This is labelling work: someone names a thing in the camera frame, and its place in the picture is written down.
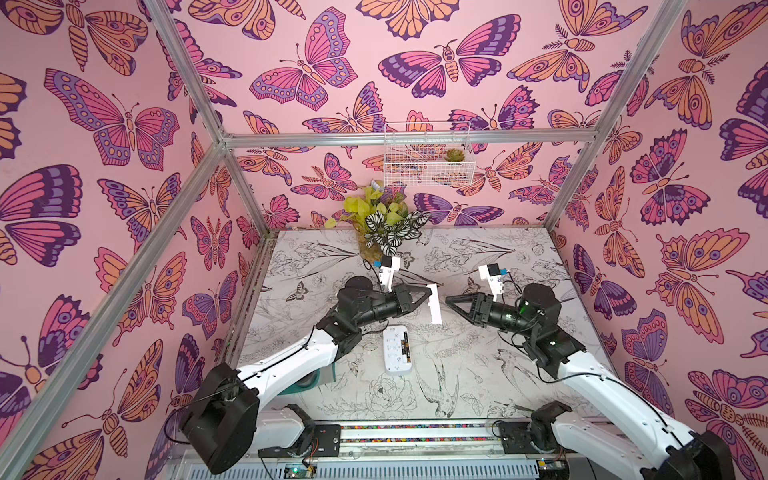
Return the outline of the white battery cover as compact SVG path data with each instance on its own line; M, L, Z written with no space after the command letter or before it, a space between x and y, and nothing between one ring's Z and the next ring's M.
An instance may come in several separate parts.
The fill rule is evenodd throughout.
M428 298L428 306L429 306L431 323L433 325L441 325L443 321L442 321L442 310L440 306L438 285L436 283L431 283L427 285L427 288L430 290L430 295Z

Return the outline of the white digital alarm clock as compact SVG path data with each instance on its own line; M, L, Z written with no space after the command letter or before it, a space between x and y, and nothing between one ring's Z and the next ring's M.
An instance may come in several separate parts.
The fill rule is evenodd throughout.
M402 353L403 333L407 333L410 340L407 328L402 325L388 326L382 333L384 367L392 375L403 376L413 368L411 350L409 357Z

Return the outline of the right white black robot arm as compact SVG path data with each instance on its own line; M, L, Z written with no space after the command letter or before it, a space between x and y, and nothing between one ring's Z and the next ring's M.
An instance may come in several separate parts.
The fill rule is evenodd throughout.
M538 451L571 450L620 479L734 478L723 439L697 433L654 406L560 327L562 305L550 287L528 284L514 305L484 293L449 296L446 303L475 326L522 336L538 371L573 389L620 431L613 434L551 401L530 416L528 435Z

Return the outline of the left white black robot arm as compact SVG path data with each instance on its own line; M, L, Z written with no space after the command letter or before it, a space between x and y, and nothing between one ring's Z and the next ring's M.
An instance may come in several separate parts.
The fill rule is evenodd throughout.
M399 284L381 292L366 277L351 278L301 340L254 364L214 367L183 410L181 433L212 474L232 468L252 447L303 454L314 422L295 405L272 409L270 403L350 353L363 338L363 326L410 314L434 296L425 286Z

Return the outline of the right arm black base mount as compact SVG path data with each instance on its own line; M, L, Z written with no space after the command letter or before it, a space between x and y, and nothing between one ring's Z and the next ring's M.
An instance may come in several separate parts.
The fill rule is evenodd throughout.
M492 429L505 454L555 454L561 450L547 423L501 420Z

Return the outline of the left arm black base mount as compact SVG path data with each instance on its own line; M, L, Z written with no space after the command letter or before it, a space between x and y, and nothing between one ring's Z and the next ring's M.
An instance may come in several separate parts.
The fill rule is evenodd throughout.
M299 438L289 447L269 447L260 449L262 458L308 458L338 457L341 446L341 426L339 424L315 425L306 427Z

